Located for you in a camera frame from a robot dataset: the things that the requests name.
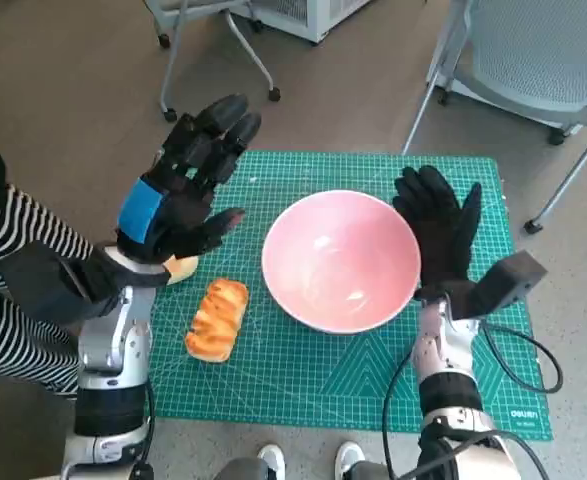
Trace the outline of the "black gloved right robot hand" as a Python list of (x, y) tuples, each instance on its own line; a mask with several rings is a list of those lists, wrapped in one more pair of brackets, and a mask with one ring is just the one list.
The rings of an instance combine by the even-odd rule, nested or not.
[(466, 281), (481, 218), (481, 184), (473, 183), (460, 202), (439, 170), (425, 165), (404, 168), (394, 185), (392, 205), (418, 242), (421, 286)]

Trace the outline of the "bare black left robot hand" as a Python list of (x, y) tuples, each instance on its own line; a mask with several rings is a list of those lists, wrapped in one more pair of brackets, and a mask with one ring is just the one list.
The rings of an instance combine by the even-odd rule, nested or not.
[(231, 94), (177, 120), (124, 201), (116, 240), (123, 254), (157, 264), (200, 256), (241, 222), (242, 208), (213, 214), (212, 203), (261, 126), (248, 107), (246, 95)]

